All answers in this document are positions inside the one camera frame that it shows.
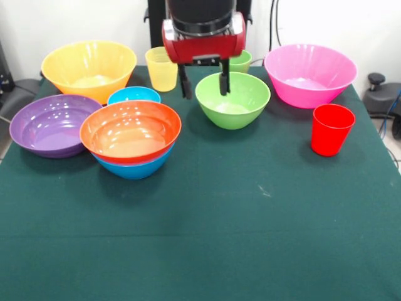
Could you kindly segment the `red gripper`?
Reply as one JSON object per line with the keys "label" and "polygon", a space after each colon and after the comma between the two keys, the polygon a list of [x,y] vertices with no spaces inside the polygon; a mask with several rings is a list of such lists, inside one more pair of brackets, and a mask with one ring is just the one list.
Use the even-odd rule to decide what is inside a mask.
{"label": "red gripper", "polygon": [[220,94],[226,96],[230,92],[229,58],[239,56],[245,48],[246,26],[240,12],[233,14],[225,31],[212,36],[183,35],[174,28],[171,19],[165,19],[162,23],[162,39],[170,60],[178,64],[184,98],[188,100],[192,98],[192,88],[185,72],[185,65],[181,64],[211,58],[221,59]]}

